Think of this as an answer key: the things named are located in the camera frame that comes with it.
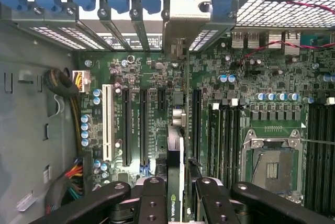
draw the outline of green circuit board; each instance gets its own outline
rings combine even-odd
[[[108,162],[108,176],[102,178],[96,172],[94,184],[119,180],[122,175],[123,180],[134,185],[138,178],[155,174],[155,160],[166,157],[166,126],[173,124],[173,109],[185,108],[189,115],[184,126],[189,134],[186,152],[189,158],[196,158],[203,176],[218,177],[227,186],[244,179],[284,196],[291,197],[292,192],[302,195],[306,146],[301,142],[301,149],[295,149],[285,145],[283,139],[295,130],[302,139],[307,137],[308,104],[303,98],[334,88],[334,82],[322,82],[319,77],[335,70],[334,51],[301,50],[295,56],[298,60],[295,63],[289,61],[292,56],[283,55],[280,49],[243,59],[250,51],[214,47],[202,54],[191,54],[180,62],[171,62],[161,53],[132,53],[134,62],[125,65],[122,60],[127,59],[128,53],[81,53],[79,69],[89,70],[91,75],[91,92],[82,93],[81,112],[92,115],[93,119],[92,144],[84,149],[92,151],[93,159],[101,158],[95,153],[97,150],[101,153],[103,148],[103,122],[101,105],[93,103],[92,91],[115,82],[121,83],[121,92],[130,90],[129,164],[124,165],[122,148],[115,148],[113,159]],[[257,64],[248,64],[250,59]],[[92,66],[87,67],[86,60],[91,60]],[[222,75],[233,75],[236,80],[222,82]],[[141,91],[148,94],[146,152],[150,161],[146,164],[141,159]],[[285,93],[286,98],[259,100],[259,93],[275,96]],[[290,93],[296,93],[298,99],[287,99]],[[160,94],[164,96],[164,108]],[[180,94],[184,94],[183,105],[180,105]],[[232,99],[238,100],[238,106],[230,104]],[[116,140],[124,137],[126,127],[123,103],[123,95],[114,92]],[[274,138],[280,144],[265,144],[243,153],[250,130],[258,138]],[[283,173],[289,176],[280,181],[285,184],[281,187],[273,181]]]

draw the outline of white connector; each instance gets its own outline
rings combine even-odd
[[[72,71],[73,83],[79,89],[79,92],[90,92],[91,74],[90,71]]]

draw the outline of motherboard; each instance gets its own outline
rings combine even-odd
[[[185,219],[192,219],[191,195],[181,186],[189,160],[227,188],[247,181],[310,208],[320,201],[315,180],[328,178],[320,195],[335,188],[330,164],[316,158],[320,147],[327,157],[335,155],[327,144],[335,132],[310,130],[318,123],[310,110],[335,104],[335,52],[285,54],[280,46],[254,51],[229,40],[182,61],[163,53],[78,55],[82,75],[89,75],[81,121],[83,150],[94,164],[93,189],[116,180],[134,186],[157,175],[165,160],[176,167],[167,175],[175,184],[168,183],[168,199],[180,203],[180,211],[174,205],[168,210],[169,219],[182,221],[183,206]],[[323,110],[319,117],[330,118]],[[317,179],[306,176],[316,167],[326,171]],[[333,201],[326,208],[335,208]]]

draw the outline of mounting hole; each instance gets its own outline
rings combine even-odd
[[[210,3],[207,3],[207,2],[200,3],[199,9],[203,13],[209,12],[209,10],[210,10]]]
[[[67,76],[67,77],[70,77],[70,71],[69,71],[69,69],[68,68],[64,68],[64,70],[63,70],[63,73]]]
[[[154,221],[156,220],[156,216],[155,215],[149,215],[148,216],[148,221]]]
[[[225,216],[225,215],[221,215],[221,220],[222,220],[223,222],[225,222],[225,221],[227,221],[227,220],[228,220],[228,217],[227,217],[227,216]]]

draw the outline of white pci slot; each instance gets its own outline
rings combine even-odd
[[[112,161],[114,156],[114,100],[113,86],[103,84],[103,150],[104,160]]]

